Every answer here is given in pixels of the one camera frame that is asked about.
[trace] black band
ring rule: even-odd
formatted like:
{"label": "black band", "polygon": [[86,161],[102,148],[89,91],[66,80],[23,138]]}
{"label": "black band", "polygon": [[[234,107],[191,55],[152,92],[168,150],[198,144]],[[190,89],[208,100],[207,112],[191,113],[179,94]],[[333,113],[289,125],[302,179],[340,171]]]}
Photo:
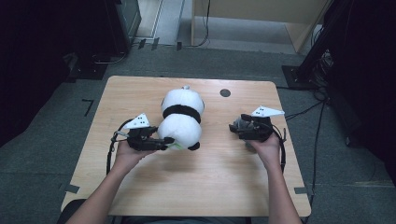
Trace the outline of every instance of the black band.
{"label": "black band", "polygon": [[184,114],[193,117],[198,123],[201,123],[201,115],[193,108],[187,105],[171,105],[163,111],[163,118],[166,119],[171,114]]}

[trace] hand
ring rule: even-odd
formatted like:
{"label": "hand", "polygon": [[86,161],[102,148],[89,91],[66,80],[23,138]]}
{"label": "hand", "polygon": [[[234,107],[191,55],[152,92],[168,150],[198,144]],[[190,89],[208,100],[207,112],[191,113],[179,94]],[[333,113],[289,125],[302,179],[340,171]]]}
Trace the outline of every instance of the hand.
{"label": "hand", "polygon": [[140,160],[155,151],[137,151],[129,147],[128,142],[120,141],[117,148],[116,161],[111,170],[120,172],[122,175],[127,175]]}
{"label": "hand", "polygon": [[251,140],[247,142],[256,149],[266,169],[280,167],[279,139],[274,133],[265,142]]}

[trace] wrist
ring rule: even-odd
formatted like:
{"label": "wrist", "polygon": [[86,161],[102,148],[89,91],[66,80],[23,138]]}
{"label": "wrist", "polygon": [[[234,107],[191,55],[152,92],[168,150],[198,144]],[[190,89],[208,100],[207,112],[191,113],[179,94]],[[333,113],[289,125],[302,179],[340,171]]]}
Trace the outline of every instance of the wrist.
{"label": "wrist", "polygon": [[116,163],[113,165],[113,167],[110,170],[110,173],[113,173],[116,176],[124,178],[126,175],[129,174],[129,172],[133,169],[133,167],[127,168],[127,167],[122,167],[117,165]]}
{"label": "wrist", "polygon": [[267,170],[267,173],[271,172],[282,172],[282,169],[280,167],[280,162],[267,162],[264,164],[265,169]]}

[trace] left hand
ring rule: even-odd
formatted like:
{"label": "left hand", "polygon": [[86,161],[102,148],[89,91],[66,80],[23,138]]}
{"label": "left hand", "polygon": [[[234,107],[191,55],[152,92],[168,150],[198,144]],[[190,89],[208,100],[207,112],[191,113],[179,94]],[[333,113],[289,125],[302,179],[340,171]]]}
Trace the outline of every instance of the left hand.
{"label": "left hand", "polygon": [[140,160],[155,151],[137,151],[129,147],[128,142],[120,141],[117,149],[116,161],[111,170],[127,175]]}

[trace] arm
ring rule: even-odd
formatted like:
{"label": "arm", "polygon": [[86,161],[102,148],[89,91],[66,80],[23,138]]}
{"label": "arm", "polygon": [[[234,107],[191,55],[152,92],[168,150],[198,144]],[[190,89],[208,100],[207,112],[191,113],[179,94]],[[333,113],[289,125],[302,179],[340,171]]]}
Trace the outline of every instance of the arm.
{"label": "arm", "polygon": [[268,174],[269,223],[300,223],[280,169],[279,139],[272,134],[268,140],[249,141],[256,149]]}
{"label": "arm", "polygon": [[105,223],[123,178],[141,159],[151,153],[153,151],[136,151],[127,142],[119,142],[113,168],[67,223]]}

